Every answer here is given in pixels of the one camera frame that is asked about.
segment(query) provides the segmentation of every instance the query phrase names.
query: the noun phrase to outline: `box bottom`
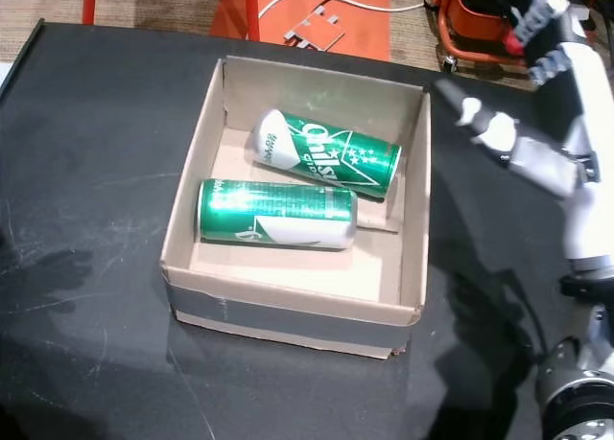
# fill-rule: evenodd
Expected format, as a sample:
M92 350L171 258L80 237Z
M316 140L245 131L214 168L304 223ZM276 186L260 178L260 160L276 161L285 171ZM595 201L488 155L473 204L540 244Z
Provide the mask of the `box bottom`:
M232 335L255 337L257 339L265 339L267 341L285 342L288 344L295 344L298 346L310 347L323 351L343 352L347 354L356 354L359 356L372 357L375 359L387 359L392 352L392 349L388 347L373 347L361 344L351 344L346 342L327 341L323 339L314 339L306 336L290 335L269 330L243 327L230 323L219 322L216 320L196 317L195 315L183 313L177 310L175 310L175 317L180 322L185 322L190 325L196 325L218 332L230 333Z

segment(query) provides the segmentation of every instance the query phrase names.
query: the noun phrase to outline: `black table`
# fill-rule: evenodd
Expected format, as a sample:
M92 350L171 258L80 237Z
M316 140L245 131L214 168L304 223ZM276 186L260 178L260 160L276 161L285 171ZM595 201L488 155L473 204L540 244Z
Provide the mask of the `black table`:
M533 361L568 307L556 283L562 214L474 150L437 102L429 292L408 353L364 359L175 322L158 258L226 55L440 77L238 40L44 25L0 106L5 425L45 439L538 438ZM534 119L527 92L459 82Z

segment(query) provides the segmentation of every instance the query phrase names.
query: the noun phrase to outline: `orange metal frame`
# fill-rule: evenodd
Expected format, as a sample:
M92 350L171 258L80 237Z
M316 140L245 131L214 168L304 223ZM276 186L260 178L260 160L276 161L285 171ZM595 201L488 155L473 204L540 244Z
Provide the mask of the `orange metal frame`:
M84 25L94 24L95 11L96 0L83 0L82 23ZM258 24L258 0L246 0L246 11L248 16L249 40L260 40L260 27Z
M454 44L450 36L448 20L452 29L458 35L470 39L503 42L509 32L509 24L503 18L472 12L464 6L461 0L431 0L431 3L438 7L437 26L441 35L441 42L448 54L478 63L524 64L521 58L506 58L482 52L461 50Z

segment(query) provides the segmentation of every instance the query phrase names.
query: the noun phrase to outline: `green and white can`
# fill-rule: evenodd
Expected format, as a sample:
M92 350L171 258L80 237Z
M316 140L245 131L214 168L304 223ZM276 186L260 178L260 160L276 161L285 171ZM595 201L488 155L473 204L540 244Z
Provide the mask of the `green and white can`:
M386 197L401 147L354 130L269 111L252 132L255 160L376 198Z
M206 241L347 248L356 194L333 186L205 179L197 225Z

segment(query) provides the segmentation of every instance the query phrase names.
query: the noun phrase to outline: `open cardboard box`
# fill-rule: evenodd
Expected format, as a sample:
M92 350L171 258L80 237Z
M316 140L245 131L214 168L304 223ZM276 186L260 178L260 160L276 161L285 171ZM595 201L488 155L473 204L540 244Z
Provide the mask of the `open cardboard box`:
M203 179L310 182L256 164L247 153L250 130L274 107L403 146L387 199L360 199L350 248L200 240L195 213ZM429 97L420 87L264 60L220 60L160 260L177 319L380 359L403 348L425 299L430 135Z

